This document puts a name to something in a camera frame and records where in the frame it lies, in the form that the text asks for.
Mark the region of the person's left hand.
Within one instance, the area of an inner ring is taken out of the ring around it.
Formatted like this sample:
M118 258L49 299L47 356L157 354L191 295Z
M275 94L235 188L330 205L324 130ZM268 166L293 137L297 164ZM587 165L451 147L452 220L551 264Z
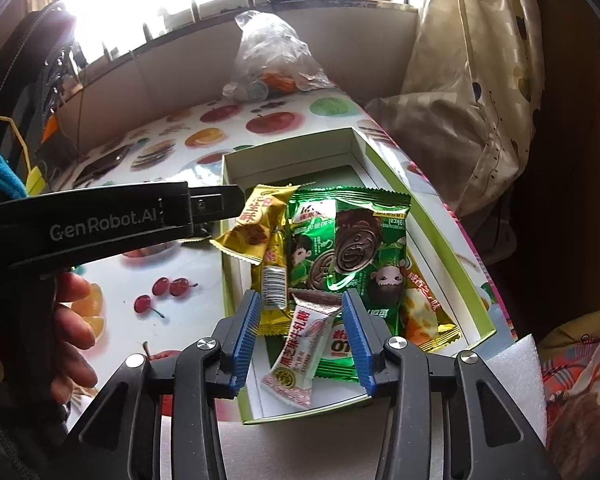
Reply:
M56 283L54 323L58 343L56 376L50 385L50 394L57 403L66 404L71 399L73 385L92 388L97 384L94 368L80 353L94 347L95 333L83 318L67 307L69 302L90 294L87 281L72 272L64 272L57 275Z

